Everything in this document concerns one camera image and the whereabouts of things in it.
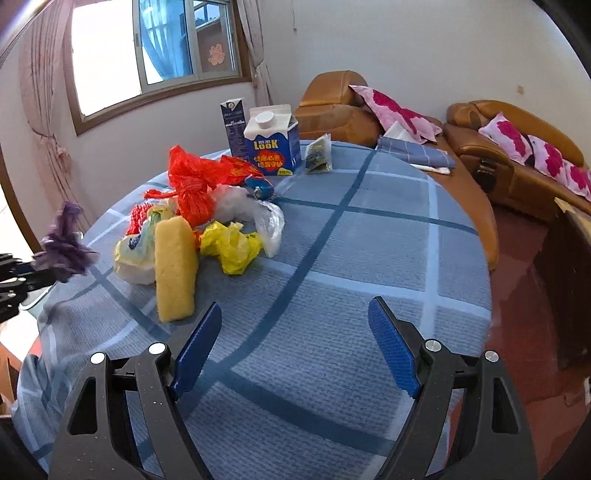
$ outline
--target milk carton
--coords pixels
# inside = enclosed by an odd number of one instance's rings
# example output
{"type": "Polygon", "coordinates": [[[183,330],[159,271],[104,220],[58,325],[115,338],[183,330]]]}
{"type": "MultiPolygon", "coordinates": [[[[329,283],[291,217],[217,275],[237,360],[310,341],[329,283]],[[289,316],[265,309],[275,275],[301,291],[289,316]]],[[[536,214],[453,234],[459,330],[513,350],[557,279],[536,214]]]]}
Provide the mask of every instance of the milk carton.
{"type": "Polygon", "coordinates": [[[223,123],[226,127],[228,145],[233,157],[248,159],[246,145],[244,144],[244,129],[246,119],[244,118],[244,105],[242,98],[234,98],[221,103],[223,123]]]}
{"type": "Polygon", "coordinates": [[[265,175],[293,175],[301,164],[300,131],[289,105],[251,108],[244,142],[248,160],[265,175]]]}

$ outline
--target curtain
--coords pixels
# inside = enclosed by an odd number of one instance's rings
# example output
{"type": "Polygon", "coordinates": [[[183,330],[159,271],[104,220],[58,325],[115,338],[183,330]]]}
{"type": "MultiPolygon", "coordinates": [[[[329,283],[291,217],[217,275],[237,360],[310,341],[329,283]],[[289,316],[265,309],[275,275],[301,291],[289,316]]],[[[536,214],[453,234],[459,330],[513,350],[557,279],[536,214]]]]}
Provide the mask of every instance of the curtain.
{"type": "Polygon", "coordinates": [[[22,105],[37,147],[35,163],[47,198],[56,211],[65,200],[77,202],[83,208],[78,228],[86,232],[96,216],[73,180],[72,158],[56,140],[52,122],[61,46],[73,8],[73,0],[54,0],[33,21],[21,40],[19,73],[22,105]]]}
{"type": "Polygon", "coordinates": [[[163,80],[193,74],[183,0],[139,0],[142,46],[163,80]]]}
{"type": "Polygon", "coordinates": [[[275,95],[265,61],[259,0],[238,0],[238,11],[255,70],[256,104],[257,106],[272,105],[275,95]]]}

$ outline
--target plastic bag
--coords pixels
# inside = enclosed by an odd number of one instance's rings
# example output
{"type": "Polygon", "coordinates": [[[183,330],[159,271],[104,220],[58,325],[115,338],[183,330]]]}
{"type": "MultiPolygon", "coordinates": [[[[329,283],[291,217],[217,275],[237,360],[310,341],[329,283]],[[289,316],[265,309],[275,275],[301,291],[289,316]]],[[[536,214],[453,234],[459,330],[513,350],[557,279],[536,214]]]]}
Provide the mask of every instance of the plastic bag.
{"type": "Polygon", "coordinates": [[[201,253],[219,257],[222,271],[226,275],[242,275],[247,266],[261,251],[258,233],[245,235],[243,224],[231,223],[230,226],[213,222],[201,236],[201,253]]]}
{"type": "Polygon", "coordinates": [[[144,194],[146,199],[171,199],[177,197],[178,212],[191,228],[210,221],[215,204],[209,189],[217,185],[239,185],[249,176],[262,177],[262,173],[241,158],[222,155],[220,161],[201,158],[185,152],[179,145],[168,153],[168,182],[172,192],[156,189],[144,194]]]}
{"type": "Polygon", "coordinates": [[[141,233],[126,235],[115,245],[113,257],[115,274],[129,283],[149,285],[154,283],[154,232],[161,220],[172,218],[174,213],[165,205],[154,205],[142,224],[141,233]]]}
{"type": "Polygon", "coordinates": [[[261,237],[265,254],[273,258],[281,246],[281,235],[285,226],[283,211],[271,202],[257,202],[254,210],[256,231],[261,237]]]}
{"type": "Polygon", "coordinates": [[[200,179],[185,177],[184,183],[172,192],[156,189],[144,193],[146,199],[171,199],[177,197],[178,212],[191,228],[210,221],[215,210],[213,199],[207,193],[207,184],[200,179]]]}
{"type": "Polygon", "coordinates": [[[255,222],[265,253],[274,257],[281,246],[281,235],[285,226],[283,211],[271,202],[260,202],[247,196],[248,191],[241,187],[218,185],[211,192],[216,202],[214,218],[220,223],[232,220],[255,222]]]}
{"type": "Polygon", "coordinates": [[[307,173],[324,173],[332,170],[330,134],[322,135],[306,147],[304,164],[307,173]]]}

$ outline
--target white bottle cap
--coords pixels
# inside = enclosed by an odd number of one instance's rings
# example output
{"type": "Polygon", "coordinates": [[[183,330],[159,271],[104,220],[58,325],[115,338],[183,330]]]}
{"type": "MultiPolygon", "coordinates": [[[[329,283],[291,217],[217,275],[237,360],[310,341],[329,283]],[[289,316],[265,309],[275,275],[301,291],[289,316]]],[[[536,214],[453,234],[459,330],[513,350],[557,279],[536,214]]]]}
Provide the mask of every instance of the white bottle cap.
{"type": "Polygon", "coordinates": [[[261,128],[271,128],[275,123],[275,114],[270,111],[261,112],[255,117],[255,122],[261,128]]]}

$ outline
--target blue curtain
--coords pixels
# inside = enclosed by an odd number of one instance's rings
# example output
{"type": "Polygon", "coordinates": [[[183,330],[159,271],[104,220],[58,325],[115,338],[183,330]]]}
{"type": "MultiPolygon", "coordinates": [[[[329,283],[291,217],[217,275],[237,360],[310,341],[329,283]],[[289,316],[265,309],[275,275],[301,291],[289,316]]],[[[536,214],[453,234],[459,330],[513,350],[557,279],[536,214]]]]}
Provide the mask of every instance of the blue curtain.
{"type": "Polygon", "coordinates": [[[163,80],[191,75],[183,0],[139,0],[142,45],[163,80]]]}

